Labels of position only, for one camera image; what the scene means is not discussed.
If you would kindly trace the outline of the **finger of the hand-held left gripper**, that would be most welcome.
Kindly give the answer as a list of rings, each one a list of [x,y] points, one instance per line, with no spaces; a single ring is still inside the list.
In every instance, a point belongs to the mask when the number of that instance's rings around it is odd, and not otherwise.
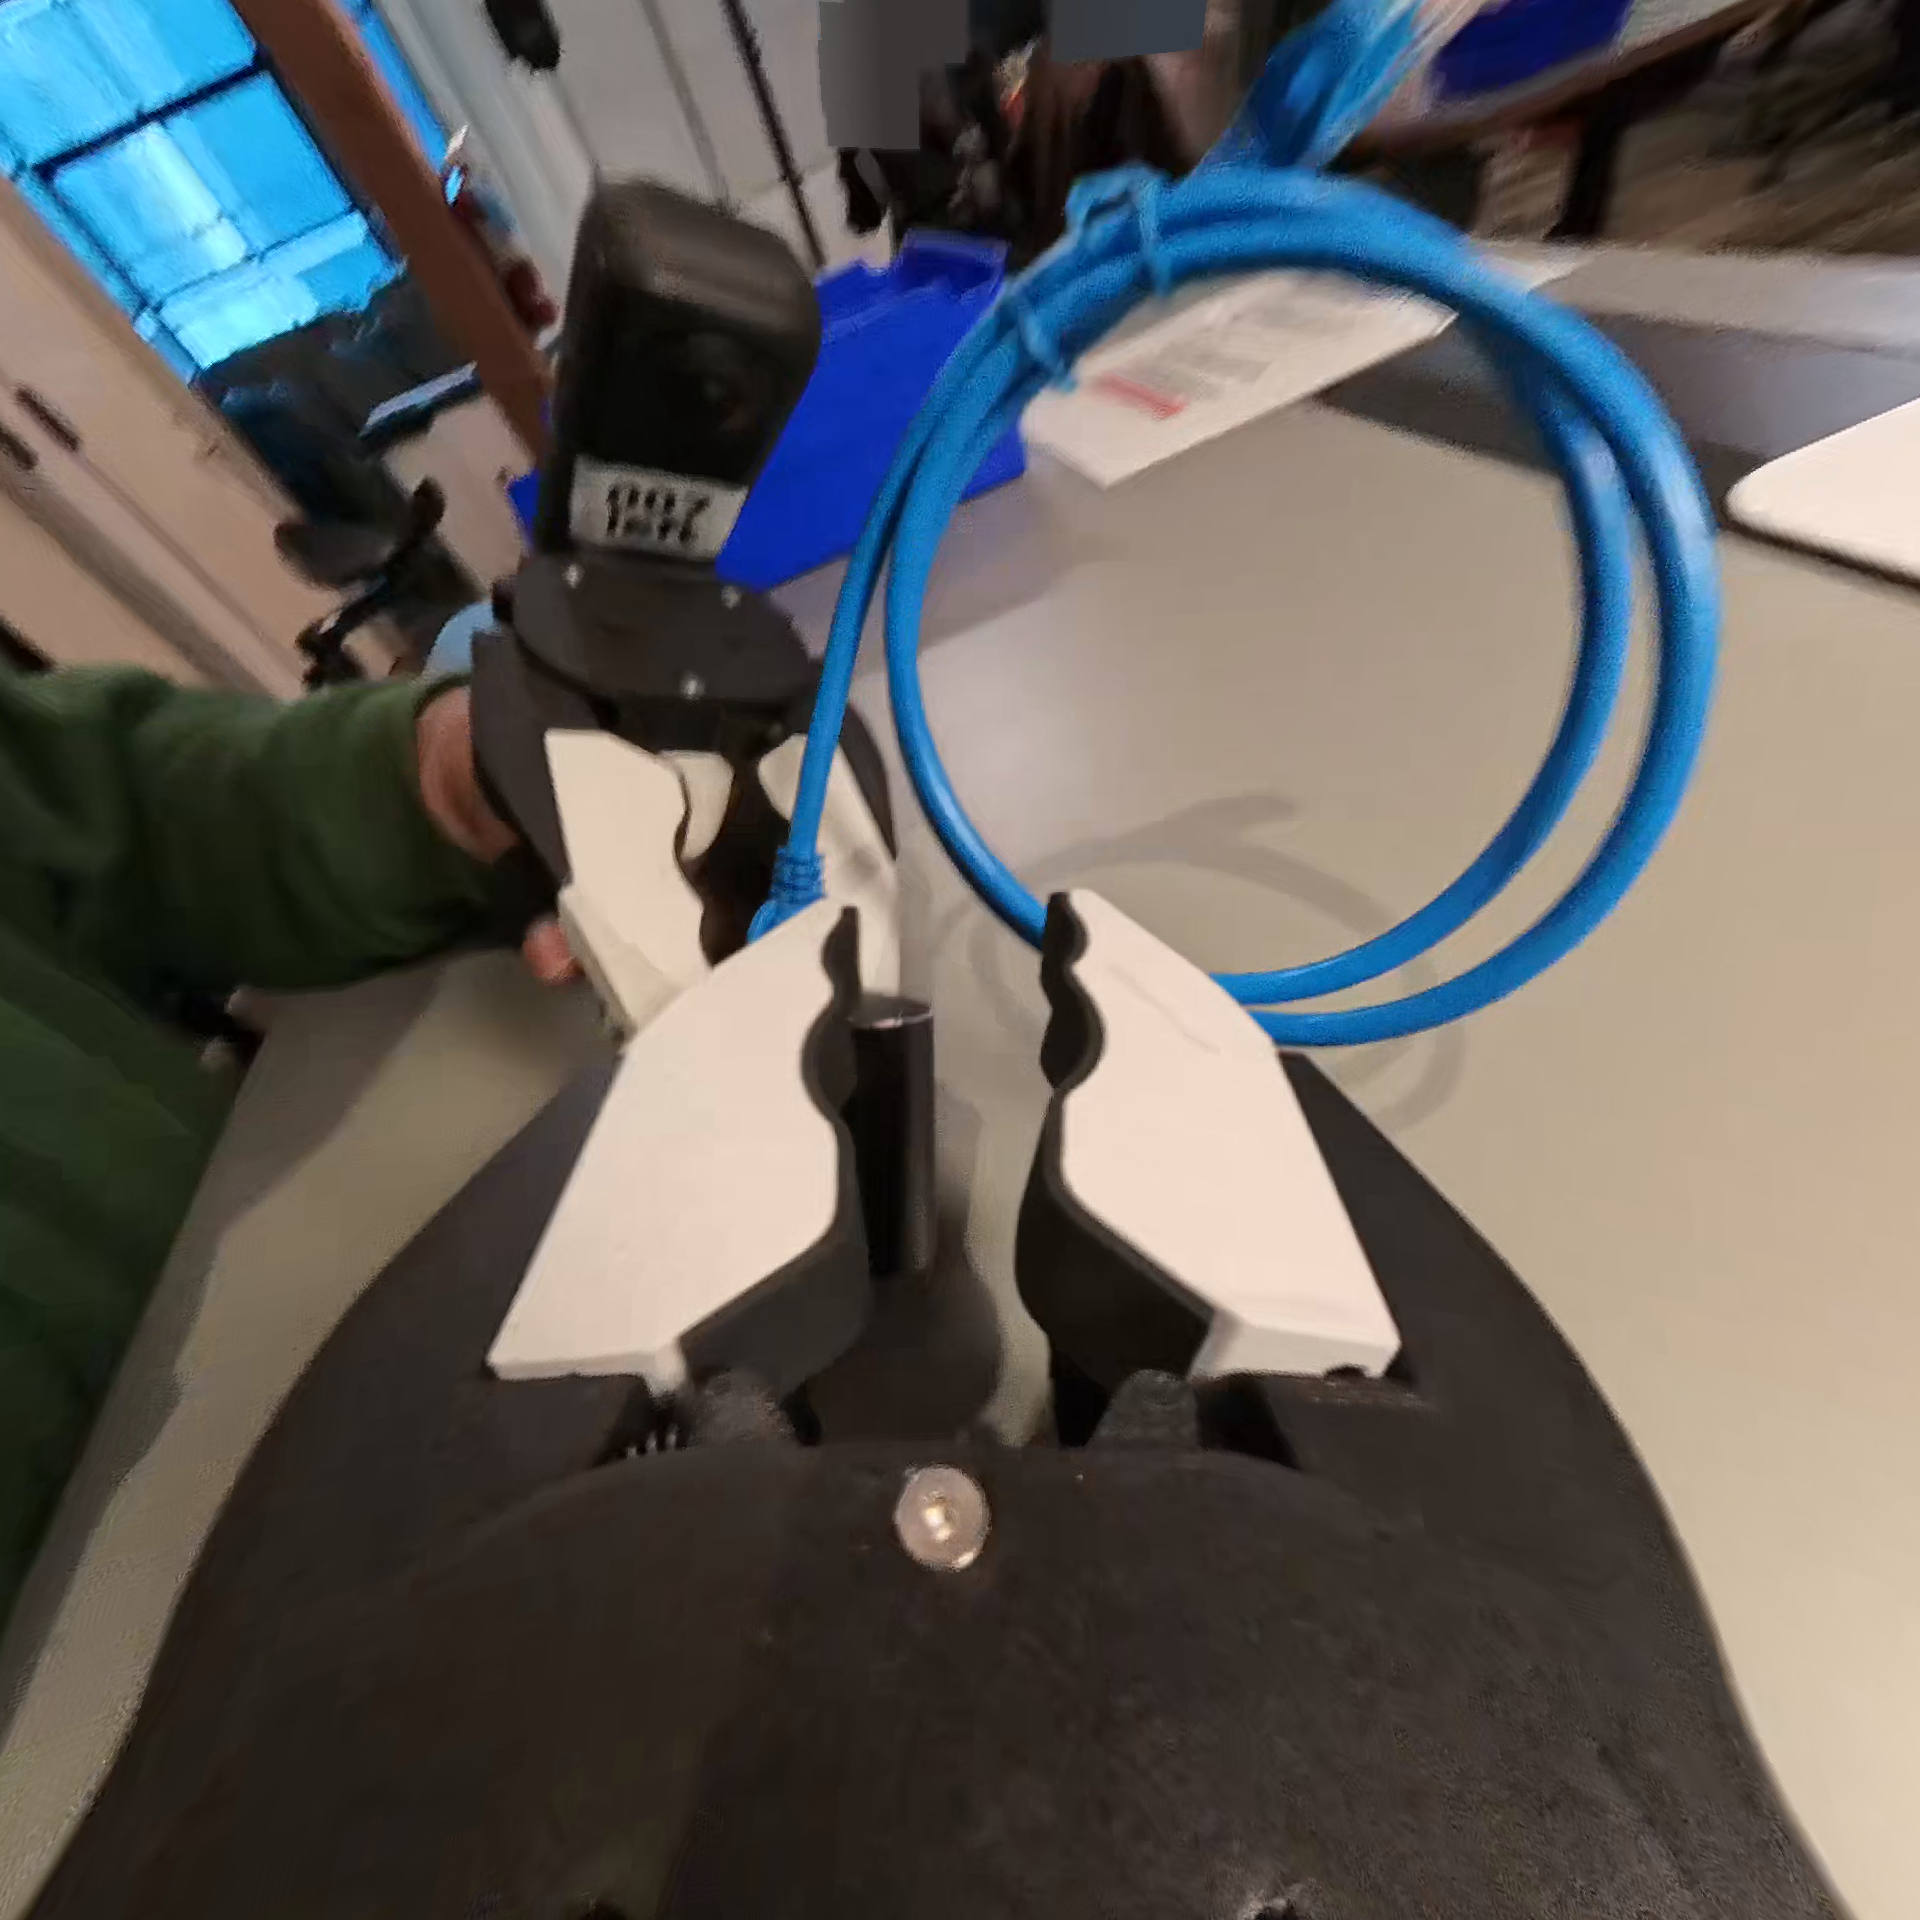
[[[678,863],[686,791],[663,756],[606,731],[552,728],[566,945],[613,1030],[636,1037],[706,975],[703,904]]]
[[[868,996],[899,993],[899,881],[893,791],[869,734],[843,734],[816,828],[821,878],[804,881],[776,852],[757,933],[780,927],[814,897],[859,911],[859,981]]]

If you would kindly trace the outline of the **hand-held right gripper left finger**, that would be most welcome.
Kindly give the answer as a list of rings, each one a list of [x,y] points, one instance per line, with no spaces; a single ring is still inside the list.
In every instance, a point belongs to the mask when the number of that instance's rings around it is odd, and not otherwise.
[[[804,1388],[873,1312],[844,1105],[859,911],[821,900],[617,1055],[487,1352],[498,1380]]]

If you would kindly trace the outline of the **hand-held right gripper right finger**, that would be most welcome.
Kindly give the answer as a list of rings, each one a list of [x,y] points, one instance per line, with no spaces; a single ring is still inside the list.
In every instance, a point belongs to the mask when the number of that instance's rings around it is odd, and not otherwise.
[[[1084,1396],[1135,1374],[1383,1380],[1401,1337],[1278,1046],[1088,891],[1042,928],[1046,1109],[1017,1291]]]

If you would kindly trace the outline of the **black ethernet port adapter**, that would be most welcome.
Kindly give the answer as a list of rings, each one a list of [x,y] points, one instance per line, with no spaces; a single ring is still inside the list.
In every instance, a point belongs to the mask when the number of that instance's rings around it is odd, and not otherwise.
[[[923,1274],[937,1252],[933,1012],[905,996],[861,996],[851,1019],[852,1139],[868,1263],[876,1284]]]

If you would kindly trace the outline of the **person's left forearm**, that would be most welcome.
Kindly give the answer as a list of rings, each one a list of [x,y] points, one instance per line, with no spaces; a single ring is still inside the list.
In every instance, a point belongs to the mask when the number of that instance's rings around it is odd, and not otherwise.
[[[120,996],[348,986],[469,949],[485,873],[419,795],[433,683],[291,704],[2,672],[2,932]]]

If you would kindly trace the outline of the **person's left hand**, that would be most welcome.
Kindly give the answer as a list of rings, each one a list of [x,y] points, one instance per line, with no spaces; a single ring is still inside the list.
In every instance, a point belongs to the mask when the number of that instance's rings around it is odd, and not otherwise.
[[[542,986],[568,986],[584,970],[568,945],[559,918],[534,911],[523,848],[510,823],[494,813],[471,740],[471,692],[465,683],[437,683],[416,712],[419,795],[434,832],[485,873],[485,907],[501,943]]]

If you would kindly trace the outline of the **black office chair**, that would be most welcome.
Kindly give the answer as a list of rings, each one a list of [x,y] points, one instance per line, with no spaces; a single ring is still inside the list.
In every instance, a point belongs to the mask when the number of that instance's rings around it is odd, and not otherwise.
[[[405,654],[423,638],[427,616],[442,608],[442,517],[442,487],[422,479],[384,523],[289,518],[275,526],[277,558],[312,587],[334,594],[332,611],[296,634],[304,692],[369,683],[372,672],[352,641],[379,622],[398,622]]]

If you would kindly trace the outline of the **printed paper sheet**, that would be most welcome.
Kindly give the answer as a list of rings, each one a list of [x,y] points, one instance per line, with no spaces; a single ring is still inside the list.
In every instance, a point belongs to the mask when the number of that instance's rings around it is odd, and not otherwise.
[[[1269,271],[1146,299],[1066,388],[1023,410],[1023,443],[1111,490],[1443,339],[1458,316],[1352,277]]]

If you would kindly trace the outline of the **wooden support post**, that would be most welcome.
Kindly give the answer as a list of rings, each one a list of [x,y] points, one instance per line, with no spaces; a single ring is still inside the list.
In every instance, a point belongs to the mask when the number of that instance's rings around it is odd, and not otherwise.
[[[236,14],[379,215],[437,330],[469,356],[532,464],[545,458],[549,375],[494,262],[442,201],[390,93],[334,4],[236,4]]]

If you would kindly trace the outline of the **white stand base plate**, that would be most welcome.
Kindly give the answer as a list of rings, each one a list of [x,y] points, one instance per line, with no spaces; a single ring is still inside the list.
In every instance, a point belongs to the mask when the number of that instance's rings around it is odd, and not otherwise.
[[[1746,475],[1726,514],[1747,535],[1918,587],[1918,400]]]

